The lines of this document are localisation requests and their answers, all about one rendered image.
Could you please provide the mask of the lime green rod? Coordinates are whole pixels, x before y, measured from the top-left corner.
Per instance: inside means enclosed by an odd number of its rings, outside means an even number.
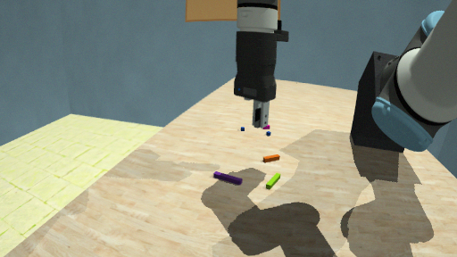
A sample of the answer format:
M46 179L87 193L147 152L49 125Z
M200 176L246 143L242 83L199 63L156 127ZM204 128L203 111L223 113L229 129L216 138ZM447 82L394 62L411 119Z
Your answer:
M266 188L268 189L271 189L276 183L277 181L280 179L280 174L279 173L276 173L272 179L266 184Z

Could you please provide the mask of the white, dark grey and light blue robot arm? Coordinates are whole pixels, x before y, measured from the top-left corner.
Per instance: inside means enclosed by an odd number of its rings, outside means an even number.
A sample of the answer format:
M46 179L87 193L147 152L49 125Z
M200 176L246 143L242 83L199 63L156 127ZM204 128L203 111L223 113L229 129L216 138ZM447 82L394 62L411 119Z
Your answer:
M407 46L382 70L371 113L394 142L423 152L457 118L457 0L422 21Z

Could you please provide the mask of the purple rod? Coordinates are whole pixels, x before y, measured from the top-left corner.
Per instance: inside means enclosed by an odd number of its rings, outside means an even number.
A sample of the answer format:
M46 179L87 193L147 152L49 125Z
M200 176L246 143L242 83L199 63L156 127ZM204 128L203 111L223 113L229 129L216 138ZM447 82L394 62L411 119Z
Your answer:
M228 181L230 183L237 184L237 185L241 185L242 184L242 178L233 177L233 176L230 176L230 175L218 172L218 171L215 171L213 173L213 177L221 179L221 180L225 180L225 181Z

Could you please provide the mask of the orange rod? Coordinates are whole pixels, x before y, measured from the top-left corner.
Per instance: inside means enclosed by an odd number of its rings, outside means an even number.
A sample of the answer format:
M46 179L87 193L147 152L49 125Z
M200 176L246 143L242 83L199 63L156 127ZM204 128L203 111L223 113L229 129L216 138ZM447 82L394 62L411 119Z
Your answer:
M265 157L263 157L263 161L264 162L273 162L273 161L279 160L279 157L280 156L278 154L271 155L271 156L265 156Z

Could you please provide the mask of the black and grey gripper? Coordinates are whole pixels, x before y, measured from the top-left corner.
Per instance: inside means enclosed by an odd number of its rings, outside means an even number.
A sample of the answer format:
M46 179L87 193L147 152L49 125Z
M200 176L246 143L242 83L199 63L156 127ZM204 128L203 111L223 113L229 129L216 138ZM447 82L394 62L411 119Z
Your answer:
M237 27L240 31L237 31L234 95L246 101L253 100L252 125L259 120L261 129L268 126L270 100L276 98L274 70L277 41L288 42L289 32L281 30L281 23L277 10L237 8Z

